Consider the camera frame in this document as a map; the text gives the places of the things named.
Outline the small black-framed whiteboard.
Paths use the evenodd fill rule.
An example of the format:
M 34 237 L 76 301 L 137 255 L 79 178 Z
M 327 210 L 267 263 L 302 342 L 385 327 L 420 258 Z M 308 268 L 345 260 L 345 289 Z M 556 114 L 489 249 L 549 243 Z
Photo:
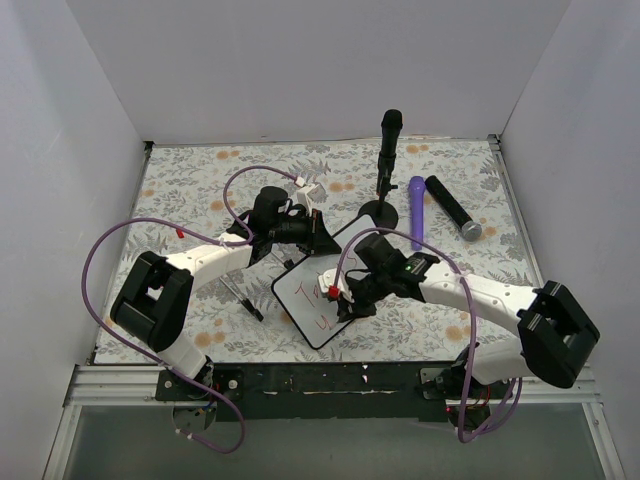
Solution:
M 314 350 L 322 348 L 352 323 L 338 322 L 337 303 L 329 302 L 318 284 L 318 276 L 334 269 L 339 257 L 339 254 L 306 256 L 271 286 L 276 300 Z

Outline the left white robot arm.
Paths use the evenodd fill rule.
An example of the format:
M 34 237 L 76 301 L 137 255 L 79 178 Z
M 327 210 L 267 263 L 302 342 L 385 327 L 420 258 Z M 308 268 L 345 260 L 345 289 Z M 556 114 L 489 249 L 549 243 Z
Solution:
M 293 244 L 310 256 L 339 254 L 314 202 L 319 184 L 296 191 L 296 199 L 275 186 L 262 188 L 253 208 L 240 215 L 218 245 L 205 244 L 160 256 L 151 251 L 135 261 L 111 308 L 111 320 L 180 373 L 178 387 L 193 400 L 213 386 L 210 359 L 183 332 L 190 297 L 230 272 L 258 263 L 275 244 Z

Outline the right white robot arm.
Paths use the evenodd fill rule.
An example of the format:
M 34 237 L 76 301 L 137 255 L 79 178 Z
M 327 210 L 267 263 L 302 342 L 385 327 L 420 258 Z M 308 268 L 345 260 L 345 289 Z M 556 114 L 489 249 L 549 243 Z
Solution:
M 405 256 L 373 232 L 354 252 L 365 265 L 361 277 L 334 268 L 318 278 L 323 294 L 338 304 L 339 322 L 372 317 L 377 303 L 394 295 L 466 311 L 512 334 L 507 341 L 472 344 L 459 355 L 441 384 L 453 383 L 464 397 L 475 397 L 497 381 L 532 376 L 568 389 L 600 339 L 593 321 L 561 283 L 534 288 L 458 273 L 434 255 Z

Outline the floral patterned table mat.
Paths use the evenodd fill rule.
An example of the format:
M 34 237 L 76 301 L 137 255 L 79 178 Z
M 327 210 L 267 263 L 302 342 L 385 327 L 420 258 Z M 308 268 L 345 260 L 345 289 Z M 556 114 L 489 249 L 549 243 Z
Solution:
M 320 207 L 325 224 L 338 231 L 374 198 L 378 151 L 377 141 L 154 148 L 134 208 L 137 223 L 128 229 L 112 290 L 120 289 L 139 254 L 196 246 L 196 238 L 178 238 L 173 224 L 217 236 L 230 225 L 232 213 L 252 206 L 260 187 L 290 189 L 295 175 L 324 187 L 326 200 Z M 536 284 L 503 173 L 485 141 L 401 142 L 392 175 L 397 188 L 388 195 L 399 214 L 399 231 L 407 232 L 410 224 L 409 179 L 435 175 L 483 231 L 478 241 L 464 241 L 442 209 L 426 199 L 426 241 L 466 272 L 512 285 Z M 292 246 L 273 252 L 300 258 Z M 389 297 L 375 318 L 352 323 L 314 350 L 272 294 L 272 281 L 282 270 L 270 255 L 230 275 L 263 314 L 262 322 L 219 281 L 202 287 L 190 302 L 185 323 L 189 337 L 213 360 L 232 363 L 448 360 L 466 346 L 471 333 L 484 345 L 509 338 L 488 321 L 471 322 L 465 312 Z

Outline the black round microphone stand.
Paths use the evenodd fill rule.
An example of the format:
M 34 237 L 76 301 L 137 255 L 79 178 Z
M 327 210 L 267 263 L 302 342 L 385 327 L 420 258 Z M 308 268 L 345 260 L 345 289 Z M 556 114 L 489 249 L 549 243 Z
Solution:
M 358 215 L 369 215 L 378 227 L 395 229 L 399 220 L 398 212 L 393 205 L 386 201 L 386 196 L 396 188 L 396 185 L 391 184 L 390 173 L 380 173 L 376 185 L 377 199 L 363 204 Z

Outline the black handheld microphone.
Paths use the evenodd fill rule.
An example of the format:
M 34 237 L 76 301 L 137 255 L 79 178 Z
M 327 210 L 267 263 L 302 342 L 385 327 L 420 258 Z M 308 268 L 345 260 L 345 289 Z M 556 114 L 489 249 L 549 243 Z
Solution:
M 477 241 L 482 235 L 482 226 L 471 218 L 442 182 L 435 175 L 431 175 L 425 179 L 425 186 L 431 197 L 456 225 L 462 238 L 467 242 Z

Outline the purple microphone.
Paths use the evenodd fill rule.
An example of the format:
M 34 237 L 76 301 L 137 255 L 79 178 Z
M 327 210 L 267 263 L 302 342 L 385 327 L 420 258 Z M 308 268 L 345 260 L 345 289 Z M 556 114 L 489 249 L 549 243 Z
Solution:
M 410 203 L 410 235 L 413 251 L 422 249 L 424 241 L 424 195 L 426 185 L 420 176 L 413 176 L 409 180 L 408 194 Z

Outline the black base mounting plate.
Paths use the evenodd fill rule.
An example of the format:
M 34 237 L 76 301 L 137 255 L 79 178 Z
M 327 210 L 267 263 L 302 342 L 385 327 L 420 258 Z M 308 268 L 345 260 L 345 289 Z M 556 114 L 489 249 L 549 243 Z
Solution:
M 449 419 L 464 374 L 449 361 L 223 363 L 204 383 L 247 420 Z

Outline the black microphone on stand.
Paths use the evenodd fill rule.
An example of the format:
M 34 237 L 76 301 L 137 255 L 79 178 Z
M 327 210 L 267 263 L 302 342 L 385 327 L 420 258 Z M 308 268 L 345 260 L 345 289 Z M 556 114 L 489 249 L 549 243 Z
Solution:
M 376 192 L 382 195 L 390 189 L 390 179 L 395 168 L 396 149 L 403 128 L 402 113 L 397 109 L 387 110 L 381 122 L 381 146 L 378 155 L 378 177 Z

